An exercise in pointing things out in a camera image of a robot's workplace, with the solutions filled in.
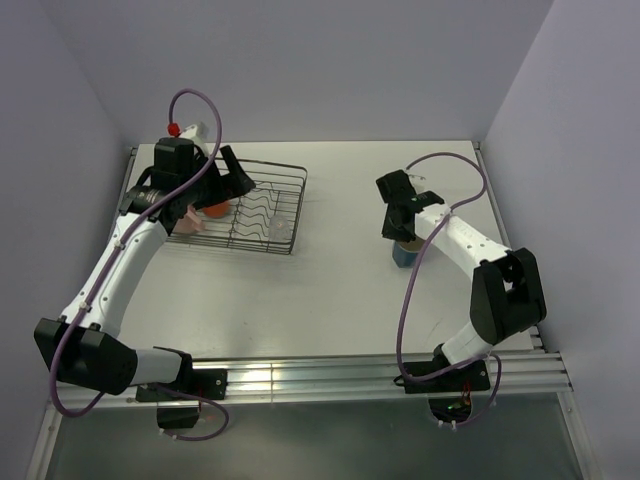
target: white table surface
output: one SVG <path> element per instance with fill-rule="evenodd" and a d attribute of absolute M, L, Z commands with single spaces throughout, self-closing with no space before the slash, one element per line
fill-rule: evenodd
<path fill-rule="evenodd" d="M 290 256 L 166 244 L 129 304 L 120 340 L 132 348 L 171 347 L 195 358 L 389 354 L 409 269 L 396 267 L 380 231 L 385 213 L 375 180 L 411 160 L 453 151 L 459 142 L 234 143 L 239 158 L 301 165 L 309 177 Z M 153 162 L 141 145 L 128 187 Z M 449 204 L 481 186 L 453 158 L 415 167 Z M 499 241 L 488 197 L 458 214 Z M 431 352 L 469 319 L 471 285 L 435 248 L 422 265 L 405 330 L 405 352 Z M 531 350 L 527 332 L 500 350 Z"/>

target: pink object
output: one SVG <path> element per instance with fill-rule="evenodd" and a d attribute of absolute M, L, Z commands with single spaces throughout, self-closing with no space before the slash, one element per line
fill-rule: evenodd
<path fill-rule="evenodd" d="M 204 231 L 205 226 L 202 219 L 196 213 L 196 209 L 193 208 L 193 205 L 189 205 L 187 209 L 187 213 L 185 213 L 184 217 L 178 220 L 173 231 L 175 233 L 197 233 Z"/>

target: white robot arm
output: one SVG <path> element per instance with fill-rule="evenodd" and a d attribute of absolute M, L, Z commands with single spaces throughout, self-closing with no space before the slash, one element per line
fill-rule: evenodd
<path fill-rule="evenodd" d="M 452 214 L 435 193 L 416 193 L 402 170 L 385 175 L 377 184 L 387 203 L 382 229 L 385 238 L 402 242 L 426 239 L 450 215 L 432 244 L 472 282 L 470 320 L 436 349 L 435 357 L 440 357 L 438 367 L 487 353 L 506 338 L 545 318 L 542 285 L 531 252 L 524 248 L 512 251 L 490 240 Z"/>
<path fill-rule="evenodd" d="M 38 323 L 34 337 L 51 369 L 63 335 L 78 312 L 84 312 L 80 323 L 71 327 L 74 328 L 72 335 L 63 345 L 57 369 L 59 381 L 112 395 L 122 393 L 131 385 L 148 383 L 169 384 L 174 389 L 189 391 L 193 369 L 188 353 L 159 347 L 134 350 L 117 338 L 126 308 L 147 265 L 188 207 L 216 205 L 255 188 L 231 148 L 223 147 L 220 152 L 228 173 L 221 175 L 215 162 L 212 163 L 182 194 L 140 222 L 144 211 L 186 184 L 203 168 L 209 156 L 205 136 L 206 130 L 200 124 L 185 129 L 180 137 L 167 137 L 156 143 L 154 165 L 143 172 L 125 195 L 112 237 L 89 279 L 58 319 L 43 318 Z M 135 230 L 121 242 L 124 233 L 134 224 L 137 224 Z M 122 250 L 115 260 L 114 249 Z M 98 281 L 109 262 L 113 264 L 106 277 Z"/>

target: wire dish rack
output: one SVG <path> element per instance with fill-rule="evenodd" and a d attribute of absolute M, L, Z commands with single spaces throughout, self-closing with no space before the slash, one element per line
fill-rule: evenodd
<path fill-rule="evenodd" d="M 230 201 L 221 218 L 202 212 L 205 230 L 173 234 L 169 242 L 289 255 L 298 233 L 302 199 L 307 183 L 303 167 L 240 159 L 256 188 Z M 227 170 L 218 162 L 221 173 Z"/>

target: gray wall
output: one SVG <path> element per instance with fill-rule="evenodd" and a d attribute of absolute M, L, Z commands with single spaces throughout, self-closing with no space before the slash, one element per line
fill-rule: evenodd
<path fill-rule="evenodd" d="M 227 141 L 479 140 L 552 0 L 41 3 L 127 140 L 153 142 L 185 86 Z"/>
<path fill-rule="evenodd" d="M 484 144 L 608 478 L 638 478 L 640 3 L 556 0 Z"/>
<path fill-rule="evenodd" d="M 47 369 L 33 341 L 105 243 L 119 135 L 35 0 L 0 2 L 0 478 L 23 478 Z"/>

